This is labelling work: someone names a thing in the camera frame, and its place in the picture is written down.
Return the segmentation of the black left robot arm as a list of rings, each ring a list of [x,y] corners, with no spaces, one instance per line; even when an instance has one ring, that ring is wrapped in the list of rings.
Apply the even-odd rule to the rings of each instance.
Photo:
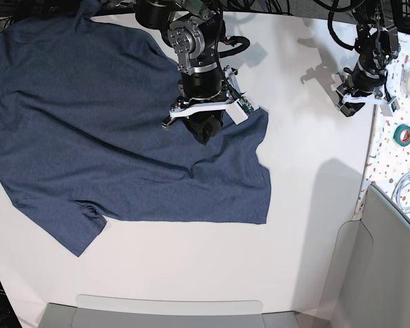
[[[333,16],[351,12],[357,22],[354,45],[346,44],[333,29]],[[342,48],[359,54],[354,68],[345,67],[342,83],[337,87],[336,107],[346,117],[355,115],[367,104],[378,106],[385,116],[399,109],[398,99],[387,89],[388,66],[398,58],[398,30],[392,18],[389,1],[351,1],[341,8],[334,1],[329,9],[327,28],[333,41]]]

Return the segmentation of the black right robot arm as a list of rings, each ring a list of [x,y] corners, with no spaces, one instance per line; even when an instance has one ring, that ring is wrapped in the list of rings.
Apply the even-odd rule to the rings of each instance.
[[[180,95],[163,128],[181,121],[199,143],[207,144],[223,128],[224,115],[240,124],[257,109],[238,86],[238,70],[221,65],[222,59],[246,51],[250,41],[227,36],[220,2],[140,0],[133,9],[137,22],[159,31],[178,57]]]

